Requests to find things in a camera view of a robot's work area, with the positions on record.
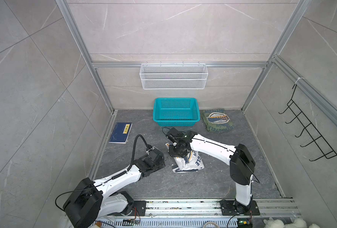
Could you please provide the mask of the white patterned tank top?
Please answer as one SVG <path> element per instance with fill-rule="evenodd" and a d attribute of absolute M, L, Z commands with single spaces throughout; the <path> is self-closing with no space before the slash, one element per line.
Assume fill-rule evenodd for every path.
<path fill-rule="evenodd" d="M 172 166 L 174 173 L 197 172 L 205 168 L 200 154 L 191 150 L 184 157 L 174 157 L 176 165 Z"/>

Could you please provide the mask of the green tank top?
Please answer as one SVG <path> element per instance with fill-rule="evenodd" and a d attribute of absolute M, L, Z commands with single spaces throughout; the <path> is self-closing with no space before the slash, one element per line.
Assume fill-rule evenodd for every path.
<path fill-rule="evenodd" d="M 233 122 L 224 109 L 202 110 L 201 117 L 209 132 L 227 132 L 234 129 Z"/>

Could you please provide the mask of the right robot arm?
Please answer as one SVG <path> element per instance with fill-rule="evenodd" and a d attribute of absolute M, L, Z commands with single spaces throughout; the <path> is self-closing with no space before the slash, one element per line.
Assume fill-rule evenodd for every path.
<path fill-rule="evenodd" d="M 172 142 L 168 147 L 168 153 L 172 157 L 185 157 L 189 152 L 196 151 L 227 164 L 230 167 L 230 177 L 236 183 L 234 210 L 238 214 L 250 211 L 256 163 L 245 145 L 227 145 L 205 138 L 196 132 L 182 132 L 176 128 L 171 128 L 165 136 Z"/>

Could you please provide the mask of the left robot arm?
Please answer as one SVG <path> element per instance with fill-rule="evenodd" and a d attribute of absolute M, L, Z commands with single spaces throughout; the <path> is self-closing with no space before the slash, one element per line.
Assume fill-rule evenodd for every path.
<path fill-rule="evenodd" d="M 164 154 L 154 147 L 134 160 L 130 168 L 102 179 L 80 181 L 75 190 L 68 192 L 70 196 L 62 210 L 75 228 L 87 228 L 97 218 L 113 213 L 127 214 L 134 200 L 126 192 L 118 191 L 164 167 Z"/>

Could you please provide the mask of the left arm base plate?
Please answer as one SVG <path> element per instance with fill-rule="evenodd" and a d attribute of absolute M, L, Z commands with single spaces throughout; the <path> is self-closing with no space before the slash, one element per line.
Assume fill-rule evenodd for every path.
<path fill-rule="evenodd" d="M 138 200 L 133 204 L 129 204 L 128 208 L 124 209 L 123 212 L 115 213 L 115 216 L 145 216 L 147 201 Z"/>

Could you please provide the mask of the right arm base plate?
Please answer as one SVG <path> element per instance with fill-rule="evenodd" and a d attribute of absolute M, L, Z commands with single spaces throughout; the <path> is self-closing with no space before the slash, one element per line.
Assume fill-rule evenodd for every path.
<path fill-rule="evenodd" d="M 220 200 L 219 204 L 223 216 L 260 216 L 260 211 L 255 200 L 252 200 L 247 206 L 237 202 L 236 200 L 225 199 Z"/>

